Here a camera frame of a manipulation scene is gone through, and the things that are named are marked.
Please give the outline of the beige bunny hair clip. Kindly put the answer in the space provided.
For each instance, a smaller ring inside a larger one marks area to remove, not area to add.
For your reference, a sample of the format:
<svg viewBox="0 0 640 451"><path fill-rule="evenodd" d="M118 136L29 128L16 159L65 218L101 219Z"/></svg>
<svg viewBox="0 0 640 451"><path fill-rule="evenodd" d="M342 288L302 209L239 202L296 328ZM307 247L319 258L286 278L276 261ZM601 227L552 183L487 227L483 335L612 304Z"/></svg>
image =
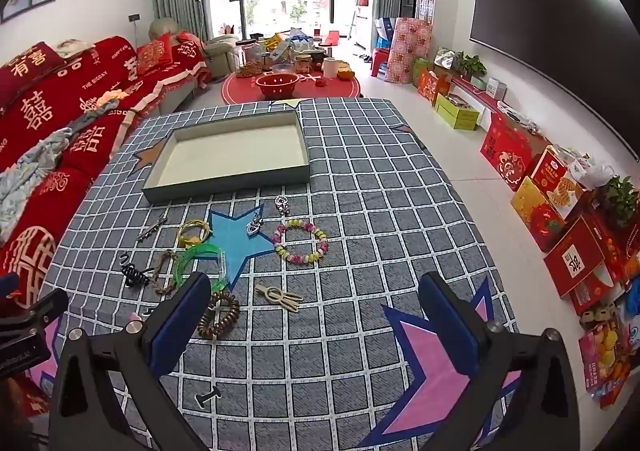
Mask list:
<svg viewBox="0 0 640 451"><path fill-rule="evenodd" d="M278 305L291 313L299 312L299 305L304 301L303 296L284 292L275 286L256 284L255 289L260 295L265 297L265 300L268 301L269 304Z"/></svg>

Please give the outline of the green yellow box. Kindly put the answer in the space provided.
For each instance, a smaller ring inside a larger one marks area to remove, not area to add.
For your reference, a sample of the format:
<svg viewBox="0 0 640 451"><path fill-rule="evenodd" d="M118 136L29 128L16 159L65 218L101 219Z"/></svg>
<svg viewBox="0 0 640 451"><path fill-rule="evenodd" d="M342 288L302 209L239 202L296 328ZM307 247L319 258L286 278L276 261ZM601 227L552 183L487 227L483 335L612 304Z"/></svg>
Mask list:
<svg viewBox="0 0 640 451"><path fill-rule="evenodd" d="M439 94L435 110L453 130L475 130L480 116L480 112L454 94Z"/></svg>

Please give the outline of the white cylinder cup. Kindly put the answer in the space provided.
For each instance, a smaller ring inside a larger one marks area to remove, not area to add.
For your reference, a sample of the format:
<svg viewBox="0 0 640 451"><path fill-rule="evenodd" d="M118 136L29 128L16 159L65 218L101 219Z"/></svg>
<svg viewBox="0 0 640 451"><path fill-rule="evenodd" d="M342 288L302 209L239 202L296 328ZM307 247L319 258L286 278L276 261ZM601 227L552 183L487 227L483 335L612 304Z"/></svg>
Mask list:
<svg viewBox="0 0 640 451"><path fill-rule="evenodd" d="M338 62L332 57L326 57L322 61L322 75L324 78L337 78Z"/></svg>

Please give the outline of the grey patterned cloth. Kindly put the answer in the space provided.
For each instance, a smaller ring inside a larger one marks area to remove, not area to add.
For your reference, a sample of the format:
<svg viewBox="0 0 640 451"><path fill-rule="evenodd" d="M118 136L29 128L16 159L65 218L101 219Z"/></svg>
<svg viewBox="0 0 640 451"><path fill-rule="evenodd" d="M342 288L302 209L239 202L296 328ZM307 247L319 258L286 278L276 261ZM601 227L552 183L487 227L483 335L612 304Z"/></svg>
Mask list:
<svg viewBox="0 0 640 451"><path fill-rule="evenodd" d="M118 105L119 100L112 98L105 101L101 107L85 112L67 126L39 140L1 173L1 245L9 241L18 219L24 213L28 199L36 187L54 171L62 152L79 136L83 128L107 112L115 110Z"/></svg>

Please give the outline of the silver heart pink pendant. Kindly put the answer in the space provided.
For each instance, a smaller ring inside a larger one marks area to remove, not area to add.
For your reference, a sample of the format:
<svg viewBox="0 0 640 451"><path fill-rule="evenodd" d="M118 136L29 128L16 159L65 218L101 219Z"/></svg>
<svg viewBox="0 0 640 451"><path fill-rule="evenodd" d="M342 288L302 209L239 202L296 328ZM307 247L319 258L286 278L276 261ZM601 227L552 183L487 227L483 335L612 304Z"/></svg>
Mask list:
<svg viewBox="0 0 640 451"><path fill-rule="evenodd" d="M262 220L262 214L255 213L252 220L246 225L246 234L247 237L255 237L262 229L262 224L264 221Z"/></svg>

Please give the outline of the grey checkered tablecloth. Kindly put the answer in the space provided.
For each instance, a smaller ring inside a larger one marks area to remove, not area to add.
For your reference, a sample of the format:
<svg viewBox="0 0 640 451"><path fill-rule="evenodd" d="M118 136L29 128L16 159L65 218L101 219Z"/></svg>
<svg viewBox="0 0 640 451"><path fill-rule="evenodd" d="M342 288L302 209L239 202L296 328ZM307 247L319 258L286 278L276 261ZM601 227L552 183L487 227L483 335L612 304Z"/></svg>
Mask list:
<svg viewBox="0 0 640 451"><path fill-rule="evenodd" d="M102 334L146 315L154 286L129 289L119 255L139 269L177 249L189 219L228 231L240 261L238 321L213 341L194 338L163 386L213 450L351 450L413 380L387 309L421 315L418 282L439 272L459 297L514 327L500 275L444 171L393 104L381 99L299 104L310 159L303 185L262 187L150 204L140 158L183 126L255 115L268 104L216 107L146 121L104 168L70 221L47 287L70 307L54 344L80 327ZM290 215L274 204L285 196ZM262 229L246 225L262 214ZM166 215L141 243L137 236ZM304 297L299 312L269 304L256 284ZM221 396L200 408L196 393Z"/></svg>

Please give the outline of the potted green plant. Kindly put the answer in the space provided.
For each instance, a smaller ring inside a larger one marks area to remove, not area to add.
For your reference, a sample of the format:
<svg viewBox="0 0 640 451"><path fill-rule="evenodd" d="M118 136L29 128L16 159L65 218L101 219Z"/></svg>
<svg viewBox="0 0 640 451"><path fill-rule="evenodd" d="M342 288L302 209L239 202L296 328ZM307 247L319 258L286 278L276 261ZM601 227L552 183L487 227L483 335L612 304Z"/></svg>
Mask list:
<svg viewBox="0 0 640 451"><path fill-rule="evenodd" d="M487 74L485 64L478 55L470 56L462 50L454 55L452 70L467 81L471 81L472 78L484 78Z"/></svg>

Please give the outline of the black claw hair clip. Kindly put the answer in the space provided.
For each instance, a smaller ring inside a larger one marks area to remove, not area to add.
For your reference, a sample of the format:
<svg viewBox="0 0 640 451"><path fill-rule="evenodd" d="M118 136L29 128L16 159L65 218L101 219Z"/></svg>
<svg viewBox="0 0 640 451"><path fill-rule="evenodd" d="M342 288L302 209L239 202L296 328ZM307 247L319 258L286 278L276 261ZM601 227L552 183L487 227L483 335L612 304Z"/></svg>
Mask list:
<svg viewBox="0 0 640 451"><path fill-rule="evenodd" d="M152 267L146 269L138 269L132 262L128 253L122 253L119 255L119 267L120 272L125 278L125 285L129 289L141 289L145 287L150 281L150 272Z"/></svg>

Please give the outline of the red floral wrapped box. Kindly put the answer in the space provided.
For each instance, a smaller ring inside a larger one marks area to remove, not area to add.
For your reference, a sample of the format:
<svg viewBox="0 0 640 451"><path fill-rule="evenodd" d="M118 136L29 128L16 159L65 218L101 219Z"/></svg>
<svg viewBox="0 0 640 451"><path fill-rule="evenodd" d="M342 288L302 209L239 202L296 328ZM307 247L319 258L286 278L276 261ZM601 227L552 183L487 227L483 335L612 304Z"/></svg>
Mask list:
<svg viewBox="0 0 640 451"><path fill-rule="evenodd" d="M412 82L414 63L426 58L431 46L432 24L417 18L398 18L387 59L385 81L394 84Z"/></svg>

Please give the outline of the large black television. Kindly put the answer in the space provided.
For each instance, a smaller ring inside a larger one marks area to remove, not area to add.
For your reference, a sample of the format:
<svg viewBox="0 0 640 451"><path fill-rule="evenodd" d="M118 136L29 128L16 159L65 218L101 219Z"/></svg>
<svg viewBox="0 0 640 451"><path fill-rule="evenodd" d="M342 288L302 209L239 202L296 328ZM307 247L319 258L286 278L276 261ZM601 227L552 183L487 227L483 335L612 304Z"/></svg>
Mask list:
<svg viewBox="0 0 640 451"><path fill-rule="evenodd" d="M639 33L620 0L475 0L470 39L548 78L639 152Z"/></svg>

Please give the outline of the red sofa cover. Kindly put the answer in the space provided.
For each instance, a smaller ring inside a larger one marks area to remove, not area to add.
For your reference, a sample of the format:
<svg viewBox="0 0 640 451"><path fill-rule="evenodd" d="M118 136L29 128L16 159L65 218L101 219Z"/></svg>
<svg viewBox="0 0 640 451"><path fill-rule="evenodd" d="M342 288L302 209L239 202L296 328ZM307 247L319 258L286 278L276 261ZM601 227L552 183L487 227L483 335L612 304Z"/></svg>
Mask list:
<svg viewBox="0 0 640 451"><path fill-rule="evenodd" d="M137 49L115 35L95 43L40 42L1 68L1 173L39 140L85 112L119 100L65 149L36 187L5 245L1 272L15 273L16 289L1 307L35 304L58 243L96 177L140 123L178 90L204 88L212 79L200 48L171 45L172 63L137 74Z"/></svg>

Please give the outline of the red gift box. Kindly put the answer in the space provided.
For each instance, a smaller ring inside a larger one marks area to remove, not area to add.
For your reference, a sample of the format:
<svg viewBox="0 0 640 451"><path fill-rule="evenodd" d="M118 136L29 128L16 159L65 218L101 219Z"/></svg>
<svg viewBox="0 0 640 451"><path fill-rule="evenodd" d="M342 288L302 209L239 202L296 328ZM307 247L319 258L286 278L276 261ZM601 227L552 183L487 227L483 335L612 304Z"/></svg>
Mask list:
<svg viewBox="0 0 640 451"><path fill-rule="evenodd" d="M492 112L480 153L512 191L533 171L549 140L502 112Z"/></svg>

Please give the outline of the red round rug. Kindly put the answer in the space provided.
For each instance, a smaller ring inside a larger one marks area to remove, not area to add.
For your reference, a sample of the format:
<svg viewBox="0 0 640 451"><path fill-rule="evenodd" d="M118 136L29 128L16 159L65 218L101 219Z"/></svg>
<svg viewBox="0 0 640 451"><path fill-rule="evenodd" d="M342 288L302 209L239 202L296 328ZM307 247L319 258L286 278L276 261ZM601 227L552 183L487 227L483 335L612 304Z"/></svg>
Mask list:
<svg viewBox="0 0 640 451"><path fill-rule="evenodd" d="M238 73L232 73L224 80L221 87L221 97L225 104L245 104L253 101L269 101L256 86L256 78L240 78ZM357 78L341 80L341 78L324 78L320 73L297 74L299 80L294 94L288 99L317 99L317 98L356 98L359 97L360 84Z"/></svg>

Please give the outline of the silver pendant charm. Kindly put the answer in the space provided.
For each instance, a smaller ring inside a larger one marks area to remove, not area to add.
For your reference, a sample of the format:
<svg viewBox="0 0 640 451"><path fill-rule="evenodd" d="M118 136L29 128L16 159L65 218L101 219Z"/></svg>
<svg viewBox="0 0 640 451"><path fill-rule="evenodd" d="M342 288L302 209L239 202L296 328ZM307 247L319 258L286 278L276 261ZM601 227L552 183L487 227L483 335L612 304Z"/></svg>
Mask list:
<svg viewBox="0 0 640 451"><path fill-rule="evenodd" d="M288 199L285 196L277 196L274 199L274 204L276 204L276 208L281 217L290 215L290 205L288 205Z"/></svg>

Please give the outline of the green translucent bangle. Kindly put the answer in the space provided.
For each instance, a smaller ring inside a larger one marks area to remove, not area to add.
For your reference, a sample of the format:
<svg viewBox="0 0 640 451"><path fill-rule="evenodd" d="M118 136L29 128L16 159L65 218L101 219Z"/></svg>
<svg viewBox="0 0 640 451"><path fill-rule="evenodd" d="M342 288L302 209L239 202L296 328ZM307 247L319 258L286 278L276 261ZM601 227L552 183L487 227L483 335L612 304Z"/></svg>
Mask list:
<svg viewBox="0 0 640 451"><path fill-rule="evenodd" d="M191 265L191 261L200 259L216 260L218 263L218 278L209 281L210 290L213 293L222 292L228 284L226 254L217 245L208 243L195 244L178 255L174 273L172 274L176 288L180 289L183 283L186 282L186 268Z"/></svg>

